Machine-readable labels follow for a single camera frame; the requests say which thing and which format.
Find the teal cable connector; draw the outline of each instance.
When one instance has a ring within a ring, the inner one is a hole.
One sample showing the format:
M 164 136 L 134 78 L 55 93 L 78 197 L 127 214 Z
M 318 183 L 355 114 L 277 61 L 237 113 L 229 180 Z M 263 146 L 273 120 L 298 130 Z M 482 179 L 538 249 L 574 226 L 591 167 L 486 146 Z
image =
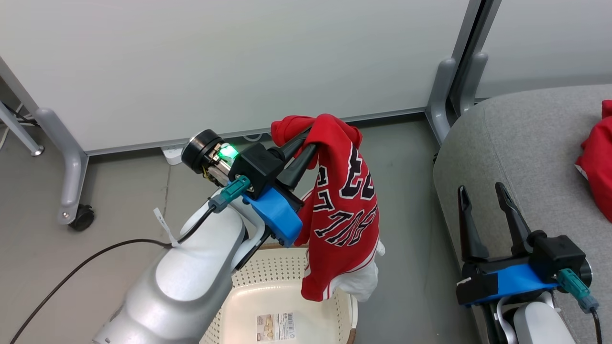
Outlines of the teal cable connector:
M 599 307 L 597 300 L 591 296 L 589 287 L 571 269 L 559 271 L 557 273 L 557 282 L 578 301 L 580 309 L 585 314 L 591 313 L 592 309 L 597 310 Z
M 213 210 L 216 213 L 224 210 L 228 204 L 230 204 L 233 200 L 240 197 L 247 189 L 251 186 L 251 181 L 248 180 L 245 176 L 239 176 L 228 184 L 226 187 L 221 190 L 221 193 L 212 197 L 210 201 L 208 201 L 208 207 L 215 207 Z

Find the gray sofa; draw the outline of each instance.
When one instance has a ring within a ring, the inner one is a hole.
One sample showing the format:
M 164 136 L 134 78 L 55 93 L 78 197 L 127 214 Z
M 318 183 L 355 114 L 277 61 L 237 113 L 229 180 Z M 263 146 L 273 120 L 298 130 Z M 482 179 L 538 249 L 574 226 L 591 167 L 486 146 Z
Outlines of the gray sofa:
M 592 295 L 604 341 L 612 339 L 612 223 L 599 211 L 574 167 L 580 144 L 601 120 L 612 85 L 543 89 L 503 95 L 471 108 L 451 128 L 433 174 L 452 243 L 461 261 L 457 187 L 465 185 L 490 255 L 510 255 L 511 239 L 494 184 L 501 181 L 531 230 L 568 235 L 592 266 Z M 593 319 L 568 294 L 557 306 L 577 343 L 595 343 Z M 482 315 L 475 310 L 483 337 Z

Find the green led indicator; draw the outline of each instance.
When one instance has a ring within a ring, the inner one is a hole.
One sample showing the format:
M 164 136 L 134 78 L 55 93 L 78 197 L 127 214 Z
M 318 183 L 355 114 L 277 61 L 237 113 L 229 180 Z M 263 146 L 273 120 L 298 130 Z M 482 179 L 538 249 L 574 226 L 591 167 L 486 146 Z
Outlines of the green led indicator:
M 231 165 L 234 163 L 234 159 L 238 155 L 238 151 L 232 145 L 228 144 L 227 146 L 219 149 L 219 153 L 217 155 Z

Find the barcode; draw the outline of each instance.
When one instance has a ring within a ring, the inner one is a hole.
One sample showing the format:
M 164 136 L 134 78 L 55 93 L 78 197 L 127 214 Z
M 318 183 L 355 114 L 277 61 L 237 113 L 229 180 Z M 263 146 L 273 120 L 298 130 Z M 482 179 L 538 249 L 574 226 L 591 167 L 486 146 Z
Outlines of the barcode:
M 289 327 L 289 331 L 293 331 L 293 313 L 287 314 L 287 325 Z

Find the whiteboard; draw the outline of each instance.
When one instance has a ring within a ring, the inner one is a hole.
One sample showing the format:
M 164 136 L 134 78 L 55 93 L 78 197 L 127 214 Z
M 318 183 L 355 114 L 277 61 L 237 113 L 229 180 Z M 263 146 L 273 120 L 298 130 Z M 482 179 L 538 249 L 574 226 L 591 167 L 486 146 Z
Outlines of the whiteboard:
M 612 83 L 612 1 L 503 0 L 477 98 Z
M 5 0 L 0 56 L 83 150 L 427 104 L 469 0 Z

